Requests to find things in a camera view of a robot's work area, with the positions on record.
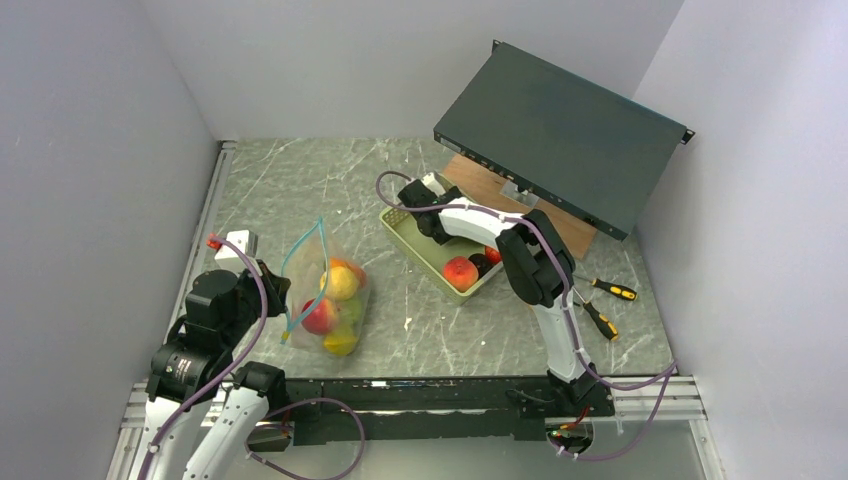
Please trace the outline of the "dark eggplant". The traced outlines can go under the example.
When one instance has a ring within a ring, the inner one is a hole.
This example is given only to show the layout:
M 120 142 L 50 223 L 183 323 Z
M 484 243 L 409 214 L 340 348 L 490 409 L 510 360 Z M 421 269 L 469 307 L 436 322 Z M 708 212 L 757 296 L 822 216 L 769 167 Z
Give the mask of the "dark eggplant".
M 476 268 L 479 278 L 484 277 L 494 267 L 492 261 L 484 253 L 475 253 L 469 255 L 468 260 Z

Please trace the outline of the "red apple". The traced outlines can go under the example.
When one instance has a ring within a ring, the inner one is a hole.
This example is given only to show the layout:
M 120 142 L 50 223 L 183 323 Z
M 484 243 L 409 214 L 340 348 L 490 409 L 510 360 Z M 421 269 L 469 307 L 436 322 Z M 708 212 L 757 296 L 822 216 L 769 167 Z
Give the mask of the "red apple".
M 497 265 L 502 261 L 501 254 L 499 251 L 493 247 L 485 246 L 484 247 L 484 255 L 492 265 Z

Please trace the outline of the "clear blue-zip bag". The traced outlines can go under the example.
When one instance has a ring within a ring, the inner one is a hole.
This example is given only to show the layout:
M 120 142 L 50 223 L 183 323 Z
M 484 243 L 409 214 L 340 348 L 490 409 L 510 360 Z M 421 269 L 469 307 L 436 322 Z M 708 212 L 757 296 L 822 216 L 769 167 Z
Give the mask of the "clear blue-zip bag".
M 291 281 L 281 343 L 310 353 L 346 357 L 359 344 L 372 284 L 318 218 L 285 255 Z

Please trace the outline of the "yellow lemon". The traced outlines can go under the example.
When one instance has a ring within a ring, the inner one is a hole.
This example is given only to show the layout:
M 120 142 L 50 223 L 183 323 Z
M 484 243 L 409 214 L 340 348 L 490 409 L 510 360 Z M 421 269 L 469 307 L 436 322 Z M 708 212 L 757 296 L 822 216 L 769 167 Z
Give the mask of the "yellow lemon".
M 346 301 L 357 293 L 360 282 L 352 270 L 344 266 L 336 266 L 322 274 L 320 287 L 329 299 Z

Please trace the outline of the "yellow green mango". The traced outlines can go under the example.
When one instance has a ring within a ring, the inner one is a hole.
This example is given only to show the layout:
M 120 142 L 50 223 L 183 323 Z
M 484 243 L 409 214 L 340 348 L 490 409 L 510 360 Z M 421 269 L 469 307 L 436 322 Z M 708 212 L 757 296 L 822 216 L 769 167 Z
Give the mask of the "yellow green mango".
M 351 354 L 359 342 L 357 331 L 350 326 L 339 326 L 324 336 L 323 348 L 336 356 Z

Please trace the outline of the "green white cabbage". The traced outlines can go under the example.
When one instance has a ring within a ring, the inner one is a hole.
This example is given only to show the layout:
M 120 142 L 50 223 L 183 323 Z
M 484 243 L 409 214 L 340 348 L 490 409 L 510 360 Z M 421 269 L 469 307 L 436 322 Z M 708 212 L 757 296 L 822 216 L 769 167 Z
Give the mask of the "green white cabbage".
M 348 300 L 338 301 L 338 318 L 343 324 L 357 325 L 364 316 L 365 306 L 360 296 L 354 295 Z

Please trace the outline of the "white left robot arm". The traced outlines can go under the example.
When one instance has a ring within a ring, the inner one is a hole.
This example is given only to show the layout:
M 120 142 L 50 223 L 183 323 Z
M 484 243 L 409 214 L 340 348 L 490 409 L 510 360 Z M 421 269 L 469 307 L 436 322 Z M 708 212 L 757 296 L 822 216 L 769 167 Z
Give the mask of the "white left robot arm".
M 206 435 L 199 434 L 233 362 L 233 351 L 266 312 L 286 311 L 289 280 L 255 263 L 235 274 L 199 275 L 186 313 L 151 359 L 145 422 L 133 479 L 220 479 L 262 419 L 279 417 L 290 402 L 283 370 L 249 361 L 234 372 L 233 387 Z

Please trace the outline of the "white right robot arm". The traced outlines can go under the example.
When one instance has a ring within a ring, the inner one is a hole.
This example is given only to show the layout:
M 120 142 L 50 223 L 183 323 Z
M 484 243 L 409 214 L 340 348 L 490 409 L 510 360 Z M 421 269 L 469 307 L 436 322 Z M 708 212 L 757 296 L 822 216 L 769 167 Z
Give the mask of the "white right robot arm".
M 494 210 L 456 187 L 439 195 L 420 179 L 407 183 L 398 199 L 396 207 L 411 213 L 419 231 L 438 243 L 461 237 L 498 251 L 513 292 L 539 323 L 553 406 L 564 415 L 585 407 L 597 379 L 574 322 L 574 260 L 546 214 Z

